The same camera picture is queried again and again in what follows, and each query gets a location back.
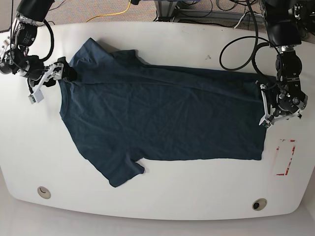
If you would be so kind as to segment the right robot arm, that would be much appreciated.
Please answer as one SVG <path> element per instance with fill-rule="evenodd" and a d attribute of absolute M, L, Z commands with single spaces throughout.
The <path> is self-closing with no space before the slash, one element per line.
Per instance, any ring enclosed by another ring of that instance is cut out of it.
<path fill-rule="evenodd" d="M 57 80 L 72 82 L 77 79 L 77 72 L 70 67 L 65 57 L 59 58 L 52 65 L 44 65 L 51 57 L 55 45 L 52 28 L 46 21 L 46 15 L 53 3 L 52 0 L 21 1 L 16 17 L 11 19 L 10 35 L 0 49 L 0 72 L 26 78 L 32 95 L 35 94 L 32 89 L 35 86 L 51 87 Z M 43 23 L 50 34 L 50 49 L 43 58 L 28 54 L 29 47 L 36 39 L 39 23 Z"/>

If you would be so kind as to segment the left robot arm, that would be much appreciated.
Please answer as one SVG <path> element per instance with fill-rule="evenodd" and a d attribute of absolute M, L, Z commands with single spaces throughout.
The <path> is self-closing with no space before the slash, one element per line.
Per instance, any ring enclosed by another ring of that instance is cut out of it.
<path fill-rule="evenodd" d="M 261 85 L 264 116 L 259 124 L 269 128 L 275 122 L 292 117 L 301 118 L 308 96 L 301 89 L 302 62 L 295 52 L 301 36 L 295 17 L 295 0 L 262 0 L 260 2 L 268 41 L 255 50 L 270 46 L 276 49 L 276 80 Z"/>

